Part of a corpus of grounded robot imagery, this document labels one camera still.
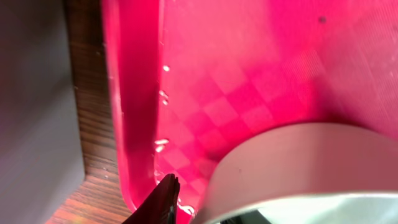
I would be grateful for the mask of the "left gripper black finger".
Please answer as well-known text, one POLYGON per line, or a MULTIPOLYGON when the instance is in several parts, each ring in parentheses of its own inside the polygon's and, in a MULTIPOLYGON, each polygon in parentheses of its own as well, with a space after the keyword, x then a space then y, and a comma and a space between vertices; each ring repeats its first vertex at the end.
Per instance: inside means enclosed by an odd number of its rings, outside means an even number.
POLYGON ((178 178, 174 174, 167 174, 122 224, 176 224, 179 192, 178 178))

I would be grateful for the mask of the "green bowl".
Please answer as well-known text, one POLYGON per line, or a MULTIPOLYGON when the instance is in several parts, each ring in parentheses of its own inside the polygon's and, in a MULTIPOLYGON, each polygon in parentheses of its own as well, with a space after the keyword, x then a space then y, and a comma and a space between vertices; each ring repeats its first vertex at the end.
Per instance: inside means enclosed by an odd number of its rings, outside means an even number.
POLYGON ((216 166, 194 223, 396 223, 397 142, 364 128, 295 124, 216 166))

